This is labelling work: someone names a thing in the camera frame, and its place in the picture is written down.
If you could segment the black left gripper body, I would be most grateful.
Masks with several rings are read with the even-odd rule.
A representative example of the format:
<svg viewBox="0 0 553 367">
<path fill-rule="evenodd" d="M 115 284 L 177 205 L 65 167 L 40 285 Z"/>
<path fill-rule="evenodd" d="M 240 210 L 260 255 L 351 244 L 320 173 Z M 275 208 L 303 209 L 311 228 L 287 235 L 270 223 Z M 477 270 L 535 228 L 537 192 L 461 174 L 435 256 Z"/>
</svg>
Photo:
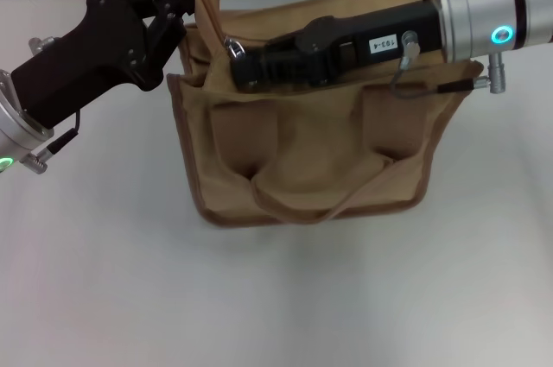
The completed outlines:
<svg viewBox="0 0 553 367">
<path fill-rule="evenodd" d="M 118 85 L 158 87 L 143 21 L 155 14 L 155 0 L 86 0 L 77 27 L 12 72 L 22 110 L 51 129 Z"/>
</svg>

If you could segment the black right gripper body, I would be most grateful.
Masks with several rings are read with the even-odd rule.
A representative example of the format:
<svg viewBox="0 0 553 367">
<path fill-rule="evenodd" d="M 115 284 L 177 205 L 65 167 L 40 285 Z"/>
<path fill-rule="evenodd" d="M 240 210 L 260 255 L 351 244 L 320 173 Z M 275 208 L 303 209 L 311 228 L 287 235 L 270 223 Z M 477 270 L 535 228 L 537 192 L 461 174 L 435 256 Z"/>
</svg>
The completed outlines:
<svg viewBox="0 0 553 367">
<path fill-rule="evenodd" d="M 422 53 L 442 48 L 440 20 L 428 1 L 408 3 L 359 16 L 324 16 L 297 39 L 305 82 L 333 82 L 353 69 L 402 57 L 401 39 L 411 33 Z"/>
</svg>

